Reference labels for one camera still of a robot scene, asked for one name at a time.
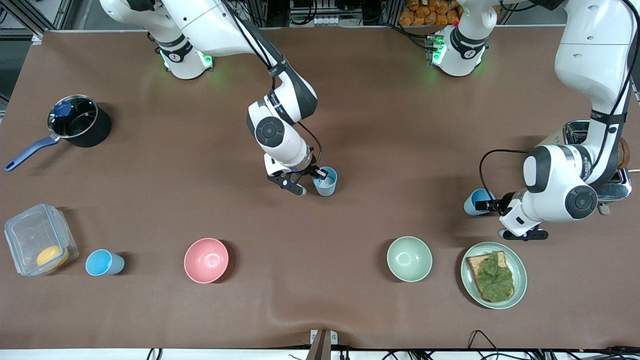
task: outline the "light blue cup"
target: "light blue cup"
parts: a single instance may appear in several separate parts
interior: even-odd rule
[[[338,182],[338,173],[330,167],[321,167],[320,170],[327,172],[325,180],[314,178],[314,185],[318,194],[322,196],[331,196],[335,191],[335,183]]]
[[[492,198],[489,196],[489,194],[491,194],[491,196],[495,199],[495,196],[493,196],[493,193],[491,192],[486,192],[485,189],[477,189],[474,192],[471,193],[471,195],[469,195],[469,197],[467,197],[467,200],[465,201],[465,212],[471,216],[476,216],[476,215],[482,215],[482,214],[486,214],[489,212],[489,210],[476,210],[476,201],[487,201],[487,200],[491,200]]]
[[[92,276],[113,275],[122,271],[124,259],[108,250],[100,249],[89,255],[84,268]]]

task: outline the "saucepan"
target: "saucepan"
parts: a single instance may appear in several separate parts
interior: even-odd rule
[[[32,143],[4,166],[11,171],[27,160],[36,151],[56,145],[65,139],[79,147],[92,147],[101,143],[111,132],[111,118],[90,97],[71,95],[58,101],[51,109],[47,126],[50,136]]]

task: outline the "bread slice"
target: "bread slice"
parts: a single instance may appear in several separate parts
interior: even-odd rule
[[[478,286],[478,274],[480,273],[480,270],[482,270],[483,263],[486,259],[490,257],[491,257],[491,253],[478,255],[478,256],[470,256],[469,258],[467,258],[467,264],[471,269],[471,273],[474,274],[474,282],[476,284],[476,287]],[[504,251],[498,251],[498,266],[501,268],[507,267],[507,259],[504,257]],[[509,294],[509,299],[513,296],[514,292],[515,292],[515,289],[512,287],[511,294]],[[491,300],[485,298],[484,295],[482,295],[482,293],[480,293],[480,295],[482,296],[483,299],[485,299],[485,301],[492,302]]]

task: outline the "plate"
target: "plate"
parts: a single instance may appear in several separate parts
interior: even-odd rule
[[[478,256],[483,254],[490,254],[492,251],[504,251],[504,257],[507,261],[507,267],[513,273],[513,296],[502,302],[488,302],[480,296],[476,283],[474,282],[474,275],[471,272],[471,268],[467,263],[467,258],[472,256]],[[516,255],[513,250],[509,249],[501,243],[495,243],[487,241],[484,243],[478,243],[472,246],[465,253],[462,258],[462,265],[460,266],[460,275],[462,276],[462,283],[465,285],[465,289],[478,304],[488,307],[490,309],[509,309],[515,304],[519,303],[524,297],[524,293],[527,291],[527,270],[524,268],[522,260]]]

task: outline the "table surface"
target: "table surface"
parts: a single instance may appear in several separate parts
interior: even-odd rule
[[[22,277],[0,245],[0,347],[281,347],[316,328],[360,348],[461,348],[474,329],[504,348],[637,343],[638,197],[609,217],[545,224],[549,240],[530,243],[499,240],[497,217],[462,210],[484,152],[530,149],[588,118],[588,100],[554,74],[561,32],[496,29],[466,78],[427,68],[390,29],[267,32],[318,94],[305,123],[323,143],[322,164],[339,173],[330,198],[309,179],[302,198],[267,181],[244,121],[271,84],[255,56],[219,58],[213,72],[180,81],[144,33],[46,34],[0,128],[3,159],[46,136],[46,115],[69,94],[96,99],[113,131],[99,146],[63,142],[0,174],[0,221],[46,202],[80,249],[52,275]],[[637,118],[633,104],[632,154]],[[522,160],[486,162],[493,192],[522,187]],[[433,252],[418,283],[386,268],[388,245],[404,235]],[[201,285],[182,260],[204,237],[223,240],[232,264]],[[481,241],[507,244],[526,266],[527,293],[511,309],[485,309],[461,284],[461,257]],[[86,274],[100,248],[124,253],[122,275]]]

